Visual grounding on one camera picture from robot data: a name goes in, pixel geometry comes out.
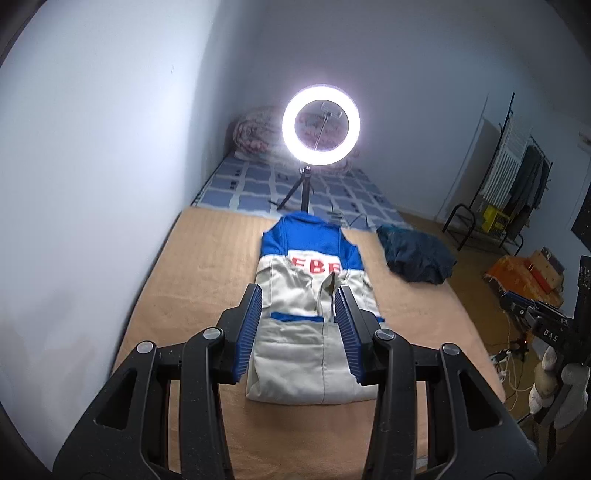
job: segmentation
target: red letter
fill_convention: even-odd
[[[320,260],[310,260],[310,273],[322,273],[324,264]]]

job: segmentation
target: folded garment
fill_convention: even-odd
[[[359,308],[378,307],[359,250],[336,225],[308,215],[283,217],[261,239],[256,283],[262,313],[246,382],[250,400],[340,404],[376,397],[349,372],[334,292],[351,289]]]
[[[457,260],[437,237],[394,225],[377,233],[389,269],[406,281],[440,284],[452,276]]]

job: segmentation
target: blue checkered bed sheet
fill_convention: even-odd
[[[299,178],[297,169],[226,157],[193,205],[279,219],[300,209],[301,187],[279,212],[270,200],[280,202]],[[313,173],[311,186],[309,213],[330,223],[371,231],[383,223],[409,228],[358,168],[344,177]]]

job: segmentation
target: crumpled dark garment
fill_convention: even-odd
[[[377,234],[389,269],[406,281],[440,284],[452,276],[457,260],[437,237],[394,225]]]

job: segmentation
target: blue and white jacket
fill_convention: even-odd
[[[336,225],[304,212],[283,217],[261,239],[256,283],[262,315],[246,383],[251,400],[339,404],[376,397],[349,372],[333,292],[351,288],[359,308],[379,317],[356,246]]]

